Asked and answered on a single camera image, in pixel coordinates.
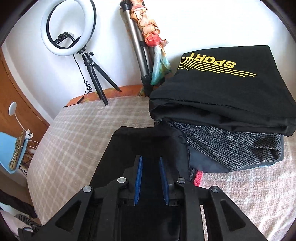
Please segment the black sport garment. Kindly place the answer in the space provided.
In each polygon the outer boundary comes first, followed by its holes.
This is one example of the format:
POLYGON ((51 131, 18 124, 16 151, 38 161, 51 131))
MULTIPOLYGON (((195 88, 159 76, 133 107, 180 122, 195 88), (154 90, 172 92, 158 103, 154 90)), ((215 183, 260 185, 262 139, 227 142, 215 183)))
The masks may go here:
POLYGON ((184 53, 175 75, 151 93, 149 112, 155 121, 229 132, 295 132, 295 100, 265 45, 184 53))

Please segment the grey houndstooth garment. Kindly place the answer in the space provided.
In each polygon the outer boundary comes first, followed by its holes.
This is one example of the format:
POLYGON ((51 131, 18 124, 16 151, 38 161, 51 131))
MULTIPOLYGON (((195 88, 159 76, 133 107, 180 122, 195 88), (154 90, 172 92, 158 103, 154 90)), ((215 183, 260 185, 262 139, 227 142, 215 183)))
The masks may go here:
POLYGON ((213 126, 176 121, 171 121, 170 125, 185 134, 188 146, 232 172, 249 165, 273 163, 281 156, 282 135, 277 133, 228 132, 213 126))

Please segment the black pants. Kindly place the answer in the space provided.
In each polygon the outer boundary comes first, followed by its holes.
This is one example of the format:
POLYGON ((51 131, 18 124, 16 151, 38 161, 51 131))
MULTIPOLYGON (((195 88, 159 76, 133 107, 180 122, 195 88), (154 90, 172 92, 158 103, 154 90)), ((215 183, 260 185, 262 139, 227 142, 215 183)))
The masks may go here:
POLYGON ((168 126, 119 128, 91 179, 95 189, 95 240, 203 240, 203 223, 197 188, 189 178, 189 159, 184 135, 168 126), (127 184, 123 176, 143 157, 138 204, 127 206, 122 193, 127 184), (177 199, 166 205, 163 197, 160 157, 175 165, 177 199))

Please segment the dark grey folded garment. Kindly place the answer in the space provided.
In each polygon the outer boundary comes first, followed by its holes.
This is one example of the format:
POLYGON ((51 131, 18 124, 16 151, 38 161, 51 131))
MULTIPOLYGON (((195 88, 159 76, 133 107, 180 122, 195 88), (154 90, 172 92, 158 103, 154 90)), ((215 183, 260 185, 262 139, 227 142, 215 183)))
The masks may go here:
MULTIPOLYGON (((280 138, 281 142, 281 156, 276 162, 280 162, 284 159, 284 137, 281 136, 280 138)), ((206 155, 198 152, 193 147, 188 146, 188 153, 189 153, 189 165, 192 168, 195 168, 197 170, 200 170, 205 173, 228 173, 231 172, 228 168, 220 164, 219 162, 211 159, 210 157, 207 157, 206 155)), ((254 164, 249 165, 247 167, 238 169, 239 171, 247 170, 247 169, 253 169, 253 168, 259 168, 259 167, 267 167, 274 165, 276 162, 267 162, 264 164, 254 164)))

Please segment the leopard print cushion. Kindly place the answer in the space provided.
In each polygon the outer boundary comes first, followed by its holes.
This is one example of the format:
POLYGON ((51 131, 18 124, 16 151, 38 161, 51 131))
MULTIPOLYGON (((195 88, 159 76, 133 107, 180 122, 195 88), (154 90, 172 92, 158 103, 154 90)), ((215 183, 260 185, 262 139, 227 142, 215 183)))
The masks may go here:
POLYGON ((26 135, 26 131, 22 130, 21 134, 16 139, 15 150, 14 150, 13 156, 9 162, 9 168, 11 170, 15 170, 17 168, 17 165, 18 165, 20 157, 21 157, 22 146, 25 141, 25 135, 26 135))

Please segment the light blue chair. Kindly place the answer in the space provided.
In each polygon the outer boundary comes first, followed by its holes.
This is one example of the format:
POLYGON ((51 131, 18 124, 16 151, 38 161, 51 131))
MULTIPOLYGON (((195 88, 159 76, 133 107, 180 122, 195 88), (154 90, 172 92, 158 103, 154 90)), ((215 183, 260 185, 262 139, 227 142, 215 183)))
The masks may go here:
POLYGON ((16 143, 16 138, 12 137, 10 135, 8 135, 7 133, 2 133, 1 132, 1 165, 3 166, 3 168, 10 174, 15 173, 15 171, 17 170, 17 168, 19 167, 23 156, 25 154, 26 148, 27 148, 27 144, 28 144, 28 139, 26 138, 22 144, 22 148, 19 149, 20 155, 17 159, 16 162, 16 169, 12 170, 9 167, 9 162, 12 159, 12 157, 14 156, 14 151, 15 151, 15 143, 16 143))

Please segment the wooden door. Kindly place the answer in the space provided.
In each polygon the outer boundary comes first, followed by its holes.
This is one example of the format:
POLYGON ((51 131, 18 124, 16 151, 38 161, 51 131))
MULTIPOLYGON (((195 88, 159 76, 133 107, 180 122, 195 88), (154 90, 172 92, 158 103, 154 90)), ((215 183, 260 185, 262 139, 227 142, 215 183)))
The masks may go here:
POLYGON ((29 129, 33 140, 40 142, 49 123, 38 113, 14 80, 1 52, 1 132, 18 137, 21 130, 29 129))

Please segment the beige plaid bed blanket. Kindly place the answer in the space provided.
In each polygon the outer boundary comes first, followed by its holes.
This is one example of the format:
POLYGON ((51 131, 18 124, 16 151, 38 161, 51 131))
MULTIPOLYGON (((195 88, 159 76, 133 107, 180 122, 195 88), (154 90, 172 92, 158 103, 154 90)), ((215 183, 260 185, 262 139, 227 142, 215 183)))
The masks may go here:
MULTIPOLYGON (((113 98, 63 108, 49 126, 27 175, 31 200, 46 223, 88 185, 121 126, 154 125, 146 97, 113 98)), ((281 240, 295 221, 295 136, 284 138, 282 161, 231 173, 204 173, 201 187, 220 187, 268 240, 281 240)))

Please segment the orange floral bed sheet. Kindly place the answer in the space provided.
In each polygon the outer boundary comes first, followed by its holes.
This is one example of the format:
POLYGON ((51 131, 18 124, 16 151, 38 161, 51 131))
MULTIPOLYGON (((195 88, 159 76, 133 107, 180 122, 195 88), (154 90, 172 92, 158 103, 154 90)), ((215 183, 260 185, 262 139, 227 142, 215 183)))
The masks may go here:
MULTIPOLYGON (((125 97, 125 96, 146 96, 144 93, 144 88, 141 84, 122 86, 120 89, 121 89, 121 92, 115 90, 114 88, 105 89, 103 92, 106 95, 107 99, 115 98, 115 97, 125 97)), ((76 105, 78 103, 95 101, 95 100, 99 100, 99 96, 97 92, 91 92, 84 96, 79 96, 71 99, 66 106, 68 107, 68 106, 76 105)))

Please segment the silver folded tripod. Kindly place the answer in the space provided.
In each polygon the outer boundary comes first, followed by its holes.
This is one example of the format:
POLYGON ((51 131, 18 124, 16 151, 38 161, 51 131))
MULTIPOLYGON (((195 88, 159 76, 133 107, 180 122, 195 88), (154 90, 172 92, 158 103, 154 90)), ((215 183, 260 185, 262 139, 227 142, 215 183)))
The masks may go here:
POLYGON ((131 19, 130 11, 132 9, 131 1, 122 1, 120 4, 123 14, 127 21, 128 29, 132 37, 132 44, 137 57, 138 65, 140 68, 140 77, 143 84, 143 91, 145 96, 150 96, 153 91, 151 85, 152 80, 152 58, 150 48, 144 41, 142 32, 140 31, 137 23, 131 19))

